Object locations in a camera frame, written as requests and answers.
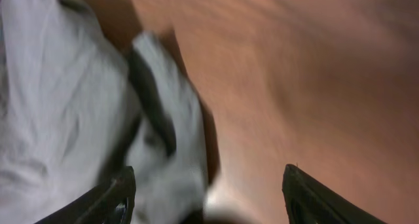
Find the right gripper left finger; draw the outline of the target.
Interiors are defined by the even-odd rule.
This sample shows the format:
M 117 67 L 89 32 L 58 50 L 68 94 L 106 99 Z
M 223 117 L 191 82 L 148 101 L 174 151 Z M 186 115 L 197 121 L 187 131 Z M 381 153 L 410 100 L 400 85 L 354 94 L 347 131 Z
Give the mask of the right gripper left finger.
M 35 224 L 130 224 L 136 181 L 131 166 Z

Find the grey shorts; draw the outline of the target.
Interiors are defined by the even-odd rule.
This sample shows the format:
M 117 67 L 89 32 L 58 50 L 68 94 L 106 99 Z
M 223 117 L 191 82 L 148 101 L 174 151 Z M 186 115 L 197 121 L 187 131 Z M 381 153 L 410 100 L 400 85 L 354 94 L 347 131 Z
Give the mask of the grey shorts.
M 134 223 L 208 186 L 200 101 L 153 33 L 120 53 L 83 0 L 1 0 L 1 222 L 34 223 L 131 166 Z

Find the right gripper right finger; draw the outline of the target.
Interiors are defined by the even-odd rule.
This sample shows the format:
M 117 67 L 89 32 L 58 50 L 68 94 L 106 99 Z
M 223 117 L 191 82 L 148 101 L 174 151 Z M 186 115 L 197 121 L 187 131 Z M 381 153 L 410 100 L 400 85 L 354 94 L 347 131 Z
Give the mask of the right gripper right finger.
M 293 164 L 285 166 L 282 191 L 290 224 L 384 224 Z

